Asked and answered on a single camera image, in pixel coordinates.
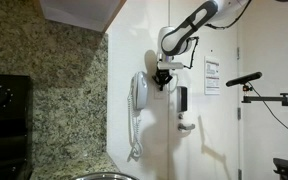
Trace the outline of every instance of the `robotic arm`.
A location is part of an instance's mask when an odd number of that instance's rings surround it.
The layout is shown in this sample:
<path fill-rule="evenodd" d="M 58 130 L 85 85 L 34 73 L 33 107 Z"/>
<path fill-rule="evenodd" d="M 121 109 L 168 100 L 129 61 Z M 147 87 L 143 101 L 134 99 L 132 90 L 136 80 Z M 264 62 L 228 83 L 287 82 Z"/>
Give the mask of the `robotic arm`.
<path fill-rule="evenodd" d="M 159 32 L 158 39 L 158 65 L 154 81 L 160 85 L 160 90 L 172 79 L 169 69 L 182 69 L 182 63 L 170 64 L 173 56 L 188 51 L 193 38 L 190 36 L 200 27 L 213 20 L 218 20 L 226 14 L 231 14 L 240 9 L 251 0 L 207 0 L 198 7 L 177 28 L 164 27 Z"/>

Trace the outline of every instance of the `wall-mounted phone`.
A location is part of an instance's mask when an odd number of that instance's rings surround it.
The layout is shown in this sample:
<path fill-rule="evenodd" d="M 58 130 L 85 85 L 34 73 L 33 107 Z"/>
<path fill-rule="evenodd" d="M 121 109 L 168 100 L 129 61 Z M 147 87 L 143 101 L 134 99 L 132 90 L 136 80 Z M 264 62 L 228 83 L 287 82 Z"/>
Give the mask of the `wall-mounted phone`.
<path fill-rule="evenodd" d="M 139 158 L 143 154 L 143 147 L 139 140 L 139 127 L 141 122 L 140 112 L 145 108 L 147 101 L 147 79 L 144 72 L 137 72 L 132 78 L 128 95 L 129 121 L 132 124 L 130 131 L 133 132 L 130 156 Z"/>

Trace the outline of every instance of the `granite backsplash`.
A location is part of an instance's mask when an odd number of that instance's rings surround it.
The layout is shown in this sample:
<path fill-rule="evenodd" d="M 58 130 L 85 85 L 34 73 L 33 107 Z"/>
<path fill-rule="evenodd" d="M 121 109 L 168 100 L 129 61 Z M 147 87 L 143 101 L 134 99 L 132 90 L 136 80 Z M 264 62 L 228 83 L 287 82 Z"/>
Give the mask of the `granite backsplash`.
<path fill-rule="evenodd" d="M 33 164 L 105 151 L 107 35 L 44 20 L 0 0 L 0 74 L 33 81 Z"/>

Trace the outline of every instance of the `stove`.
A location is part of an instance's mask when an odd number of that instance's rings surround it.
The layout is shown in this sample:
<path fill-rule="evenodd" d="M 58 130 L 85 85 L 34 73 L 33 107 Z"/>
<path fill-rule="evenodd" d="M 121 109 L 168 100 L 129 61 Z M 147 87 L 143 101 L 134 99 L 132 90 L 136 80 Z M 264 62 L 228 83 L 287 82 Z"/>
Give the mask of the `stove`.
<path fill-rule="evenodd" d="M 0 75 L 0 180 L 29 179 L 31 132 L 30 77 Z"/>

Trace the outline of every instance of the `granite countertop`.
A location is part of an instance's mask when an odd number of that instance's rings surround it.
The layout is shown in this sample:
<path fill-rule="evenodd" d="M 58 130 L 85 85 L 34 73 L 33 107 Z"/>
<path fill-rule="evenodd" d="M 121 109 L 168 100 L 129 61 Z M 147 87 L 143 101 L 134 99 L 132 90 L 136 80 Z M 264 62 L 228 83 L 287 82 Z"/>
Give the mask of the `granite countertop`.
<path fill-rule="evenodd" d="M 31 180 L 71 180 L 74 177 L 93 172 L 119 172 L 107 153 L 85 159 L 56 162 L 43 167 L 36 167 Z"/>

